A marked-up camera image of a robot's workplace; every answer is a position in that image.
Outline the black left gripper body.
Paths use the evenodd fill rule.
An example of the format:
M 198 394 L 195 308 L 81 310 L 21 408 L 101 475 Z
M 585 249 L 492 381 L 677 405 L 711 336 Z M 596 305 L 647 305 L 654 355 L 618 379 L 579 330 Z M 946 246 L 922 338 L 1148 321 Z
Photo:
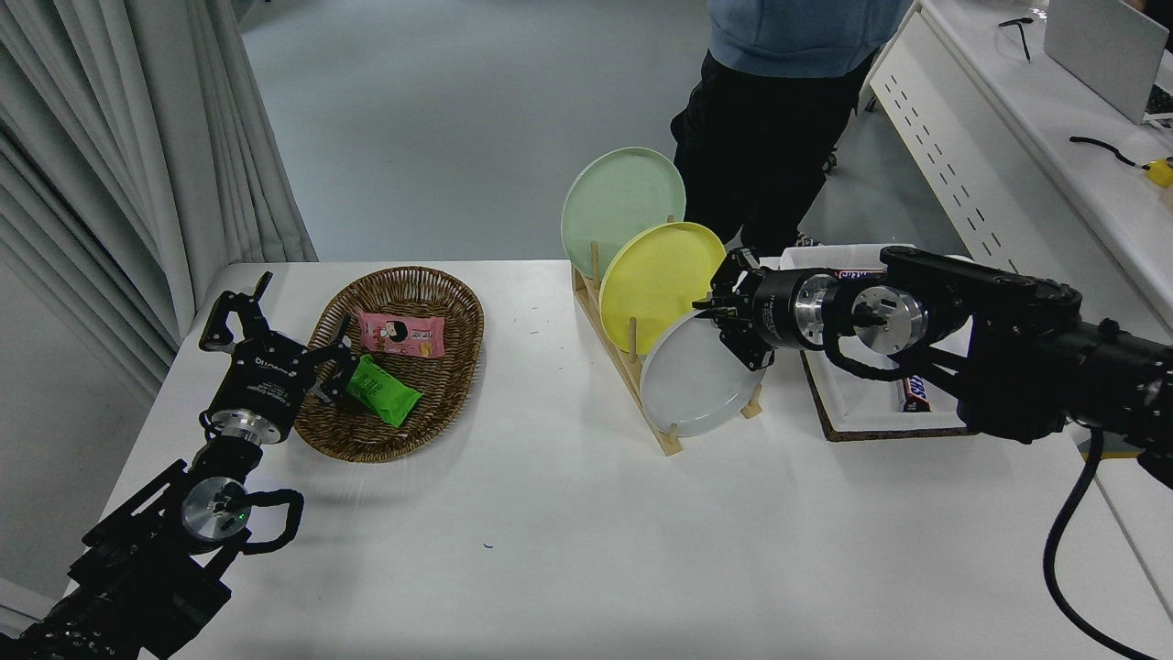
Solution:
M 209 427 L 226 433 L 289 433 L 317 376 L 306 346 L 264 335 L 232 346 L 231 365 L 209 406 Z

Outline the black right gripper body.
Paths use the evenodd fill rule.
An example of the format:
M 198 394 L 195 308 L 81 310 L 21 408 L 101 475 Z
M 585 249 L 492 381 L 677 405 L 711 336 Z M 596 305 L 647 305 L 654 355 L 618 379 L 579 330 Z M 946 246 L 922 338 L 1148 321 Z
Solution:
M 807 275 L 800 268 L 757 268 L 751 284 L 751 329 L 771 349 L 807 349 L 796 329 L 795 301 Z

